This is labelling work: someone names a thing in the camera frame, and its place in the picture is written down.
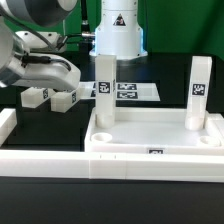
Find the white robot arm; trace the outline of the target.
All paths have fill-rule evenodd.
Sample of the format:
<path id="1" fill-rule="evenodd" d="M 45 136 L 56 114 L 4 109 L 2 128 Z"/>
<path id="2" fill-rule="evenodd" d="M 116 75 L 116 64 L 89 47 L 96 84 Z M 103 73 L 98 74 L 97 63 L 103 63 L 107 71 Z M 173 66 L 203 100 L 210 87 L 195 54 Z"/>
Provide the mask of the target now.
<path id="1" fill-rule="evenodd" d="M 52 44 L 25 25 L 54 26 L 66 19 L 76 4 L 77 0 L 0 0 L 0 88 L 78 88 L 80 70 L 56 54 L 66 40 Z M 124 61 L 145 57 L 137 13 L 138 0 L 101 0 L 100 24 L 93 33 L 82 35 L 95 40 L 90 55 L 114 55 Z"/>

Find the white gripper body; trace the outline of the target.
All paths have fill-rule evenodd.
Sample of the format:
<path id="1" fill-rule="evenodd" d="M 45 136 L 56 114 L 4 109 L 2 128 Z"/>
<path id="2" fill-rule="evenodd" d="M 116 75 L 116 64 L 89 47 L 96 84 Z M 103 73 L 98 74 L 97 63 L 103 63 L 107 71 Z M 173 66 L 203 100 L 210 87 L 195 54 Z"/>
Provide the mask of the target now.
<path id="1" fill-rule="evenodd" d="M 25 73 L 15 86 L 73 91 L 78 88 L 81 72 L 67 59 L 53 54 L 29 54 L 22 58 Z"/>

